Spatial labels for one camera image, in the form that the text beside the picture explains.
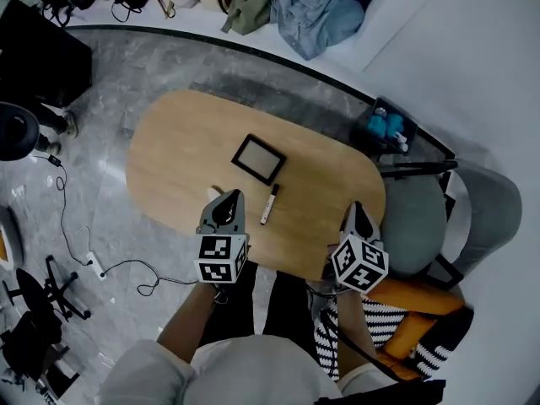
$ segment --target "gray floor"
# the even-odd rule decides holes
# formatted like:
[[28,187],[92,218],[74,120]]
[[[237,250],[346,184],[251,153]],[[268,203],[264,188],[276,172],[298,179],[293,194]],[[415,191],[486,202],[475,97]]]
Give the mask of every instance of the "gray floor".
[[[78,116],[78,138],[60,138],[60,159],[68,172],[65,228],[78,231],[69,233],[69,239],[76,256],[82,258],[88,251],[88,236],[80,228],[88,225],[90,247],[105,267],[138,258],[168,276],[195,278],[190,236],[178,235],[149,219],[127,194],[124,165],[133,131],[149,104],[163,93],[173,89],[209,92],[345,143],[354,119],[367,106],[277,63],[201,42],[128,31],[72,34],[93,50],[94,85],[71,106]],[[418,142],[412,157],[440,156]],[[42,281],[45,257],[52,254],[61,277],[67,278],[71,271],[79,274],[71,296],[93,315],[87,321],[73,318],[64,322],[63,338],[73,349],[68,363],[83,372],[62,400],[91,404],[113,362],[139,338],[156,338],[191,287],[162,283],[151,297],[144,298],[137,285],[154,281],[146,267],[119,267],[102,282],[90,267],[71,261],[59,227],[59,175],[59,169],[41,159],[0,163],[0,202],[9,205],[19,221],[26,270]],[[16,288],[12,273],[1,271],[0,277]],[[259,332],[272,282],[273,273],[260,268],[254,294]],[[13,308],[5,295],[0,298],[8,328],[26,310],[18,300]],[[29,395],[35,394],[25,394],[27,403]]]

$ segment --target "gray chair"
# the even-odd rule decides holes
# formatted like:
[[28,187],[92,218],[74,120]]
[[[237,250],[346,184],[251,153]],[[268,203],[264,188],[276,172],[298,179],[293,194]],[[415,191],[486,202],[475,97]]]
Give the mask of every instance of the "gray chair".
[[456,163],[454,171],[467,188],[472,214],[467,242],[453,263],[439,253],[446,233],[446,207],[435,177],[409,176],[386,182],[381,238],[394,276],[416,275],[449,289],[516,235],[521,222],[521,196],[516,185],[465,160]]

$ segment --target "oval table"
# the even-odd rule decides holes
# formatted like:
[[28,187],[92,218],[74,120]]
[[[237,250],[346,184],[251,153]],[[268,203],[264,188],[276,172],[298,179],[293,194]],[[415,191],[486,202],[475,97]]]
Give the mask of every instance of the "oval table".
[[[287,156],[268,222],[271,186],[231,163],[251,133]],[[240,189],[246,199],[249,259],[309,280],[321,278],[327,246],[338,243],[343,215],[360,201],[380,223],[385,188],[359,151],[320,133],[197,91],[173,91],[147,110],[133,135],[127,188],[150,218],[195,235],[207,189]]]

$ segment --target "chair cushion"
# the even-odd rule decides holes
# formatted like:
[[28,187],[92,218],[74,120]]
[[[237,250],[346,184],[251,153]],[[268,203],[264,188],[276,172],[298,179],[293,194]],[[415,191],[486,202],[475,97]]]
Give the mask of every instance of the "chair cushion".
[[446,233],[445,197],[432,175],[386,182],[386,211],[381,238],[391,274],[406,278],[440,253]]

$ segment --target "person's foot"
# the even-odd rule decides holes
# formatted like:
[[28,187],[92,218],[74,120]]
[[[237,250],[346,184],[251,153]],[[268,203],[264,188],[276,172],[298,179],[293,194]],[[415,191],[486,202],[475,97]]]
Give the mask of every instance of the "person's foot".
[[53,156],[58,156],[62,145],[60,143],[50,143],[49,146],[45,149],[45,153],[52,154]]
[[75,115],[71,111],[66,111],[64,114],[64,118],[67,122],[67,129],[65,134],[71,138],[76,138],[78,135],[78,126],[77,122],[75,121]]

